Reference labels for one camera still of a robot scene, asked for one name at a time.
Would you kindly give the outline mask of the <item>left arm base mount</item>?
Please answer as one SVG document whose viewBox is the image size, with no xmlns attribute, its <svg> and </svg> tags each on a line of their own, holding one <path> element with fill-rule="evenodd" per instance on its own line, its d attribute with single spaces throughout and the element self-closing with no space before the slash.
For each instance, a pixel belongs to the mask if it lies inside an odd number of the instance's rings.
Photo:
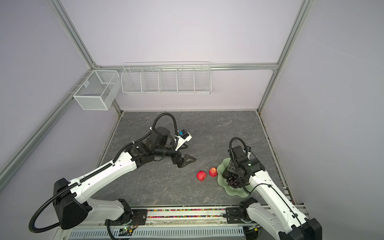
<svg viewBox="0 0 384 240">
<path fill-rule="evenodd" d="M 109 226 L 142 226 L 146 224 L 147 209 L 133 209 L 125 211 L 117 220 L 109 220 Z"/>
</svg>

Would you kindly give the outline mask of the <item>white mesh box basket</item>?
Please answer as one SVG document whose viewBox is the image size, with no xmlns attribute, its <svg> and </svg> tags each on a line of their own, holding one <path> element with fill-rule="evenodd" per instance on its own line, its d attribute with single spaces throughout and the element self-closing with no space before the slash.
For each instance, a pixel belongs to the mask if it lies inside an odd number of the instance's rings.
<svg viewBox="0 0 384 240">
<path fill-rule="evenodd" d="M 120 89 L 118 71 L 93 70 L 75 91 L 74 98 L 83 110 L 107 111 Z"/>
</svg>

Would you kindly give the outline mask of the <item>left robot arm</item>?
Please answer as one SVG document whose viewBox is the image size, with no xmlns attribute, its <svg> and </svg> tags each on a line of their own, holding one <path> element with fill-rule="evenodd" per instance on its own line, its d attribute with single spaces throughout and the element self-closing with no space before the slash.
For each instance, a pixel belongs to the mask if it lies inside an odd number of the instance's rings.
<svg viewBox="0 0 384 240">
<path fill-rule="evenodd" d="M 107 227 L 139 225 L 140 218 L 135 216 L 124 199 L 101 201 L 92 196 L 119 177 L 130 173 L 143 165 L 169 158 L 178 168 L 196 161 L 196 158 L 182 154 L 192 135 L 186 130 L 178 130 L 177 121 L 170 113 L 158 115 L 149 132 L 136 141 L 124 145 L 115 157 L 95 170 L 70 181 L 62 178 L 55 182 L 54 193 L 29 221 L 29 231 L 43 233 L 60 227 L 72 229 L 85 221 L 105 221 Z M 58 222 L 38 228 L 36 221 L 41 213 L 53 205 Z"/>
</svg>

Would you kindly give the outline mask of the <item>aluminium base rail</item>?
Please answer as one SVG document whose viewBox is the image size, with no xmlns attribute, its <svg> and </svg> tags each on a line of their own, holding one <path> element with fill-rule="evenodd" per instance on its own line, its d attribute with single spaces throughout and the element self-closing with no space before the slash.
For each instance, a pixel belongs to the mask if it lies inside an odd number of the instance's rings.
<svg viewBox="0 0 384 240">
<path fill-rule="evenodd" d="M 270 207 L 267 209 L 265 207 L 263 208 L 268 212 L 272 211 Z M 175 223 L 182 221 L 198 221 L 206 224 L 211 222 L 219 223 L 220 221 L 225 221 L 227 223 L 226 219 L 223 218 L 225 209 L 226 208 L 222 207 L 203 207 L 200 209 L 148 209 L 146 224 L 162 220 L 168 220 Z M 85 221 L 104 221 L 108 224 L 109 220 L 117 220 L 125 211 L 130 212 L 132 209 L 124 200 L 119 199 L 113 202 L 94 201 L 91 202 L 91 204 L 84 203 L 83 205 L 77 203 L 64 204 L 63 206 L 56 206 L 55 210 L 59 219 L 56 226 L 61 227 L 63 230 L 68 230 Z"/>
</svg>

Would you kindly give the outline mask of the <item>green wavy fruit bowl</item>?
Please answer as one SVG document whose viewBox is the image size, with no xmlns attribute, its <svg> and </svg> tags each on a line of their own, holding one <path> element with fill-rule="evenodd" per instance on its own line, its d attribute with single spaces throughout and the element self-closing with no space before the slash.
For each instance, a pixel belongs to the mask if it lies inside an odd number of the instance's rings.
<svg viewBox="0 0 384 240">
<path fill-rule="evenodd" d="M 225 189 L 228 195 L 246 198 L 249 194 L 243 190 L 243 187 L 238 180 L 239 176 L 227 170 L 230 163 L 231 159 L 225 158 L 217 167 L 218 183 Z"/>
</svg>

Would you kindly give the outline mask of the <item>red apple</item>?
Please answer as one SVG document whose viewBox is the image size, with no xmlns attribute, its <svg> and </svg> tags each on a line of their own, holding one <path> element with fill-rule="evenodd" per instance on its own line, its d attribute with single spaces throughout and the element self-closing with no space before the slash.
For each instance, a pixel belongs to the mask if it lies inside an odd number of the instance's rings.
<svg viewBox="0 0 384 240">
<path fill-rule="evenodd" d="M 217 169 L 215 167 L 210 168 L 209 175 L 213 178 L 216 177 L 218 175 Z"/>
<path fill-rule="evenodd" d="M 199 172 L 197 173 L 197 179 L 198 179 L 199 181 L 204 181 L 204 180 L 206 179 L 206 177 L 207 177 L 207 174 L 206 174 L 206 172 L 204 172 L 204 171 L 199 171 Z"/>
</svg>

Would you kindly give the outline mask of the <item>dark purple grape bunch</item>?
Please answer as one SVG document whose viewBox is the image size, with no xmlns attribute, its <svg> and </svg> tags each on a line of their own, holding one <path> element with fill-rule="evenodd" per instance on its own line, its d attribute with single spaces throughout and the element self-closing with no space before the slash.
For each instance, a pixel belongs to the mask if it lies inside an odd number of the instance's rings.
<svg viewBox="0 0 384 240">
<path fill-rule="evenodd" d="M 234 189 L 241 189 L 243 185 L 240 183 L 240 178 L 232 176 L 230 179 L 227 179 L 227 184 L 229 187 Z"/>
</svg>

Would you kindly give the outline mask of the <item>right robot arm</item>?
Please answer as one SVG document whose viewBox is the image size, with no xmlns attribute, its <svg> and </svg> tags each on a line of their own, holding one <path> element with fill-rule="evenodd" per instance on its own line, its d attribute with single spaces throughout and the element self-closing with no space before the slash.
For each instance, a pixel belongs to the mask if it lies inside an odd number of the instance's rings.
<svg viewBox="0 0 384 240">
<path fill-rule="evenodd" d="M 323 230 L 315 219 L 309 219 L 298 210 L 277 187 L 266 168 L 253 155 L 251 149 L 239 137 L 229 142 L 228 167 L 223 177 L 228 185 L 242 189 L 248 196 L 258 192 L 271 208 L 265 210 L 253 197 L 240 203 L 241 217 L 246 222 L 256 222 L 276 240 L 321 240 Z"/>
</svg>

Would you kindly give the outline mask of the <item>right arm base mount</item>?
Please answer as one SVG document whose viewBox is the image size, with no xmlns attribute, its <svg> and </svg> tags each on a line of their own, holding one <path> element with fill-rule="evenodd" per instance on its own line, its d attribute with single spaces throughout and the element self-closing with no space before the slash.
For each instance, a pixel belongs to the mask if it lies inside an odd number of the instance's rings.
<svg viewBox="0 0 384 240">
<path fill-rule="evenodd" d="M 267 218 L 254 208 L 226 208 L 223 218 L 228 224 L 257 225 Z"/>
</svg>

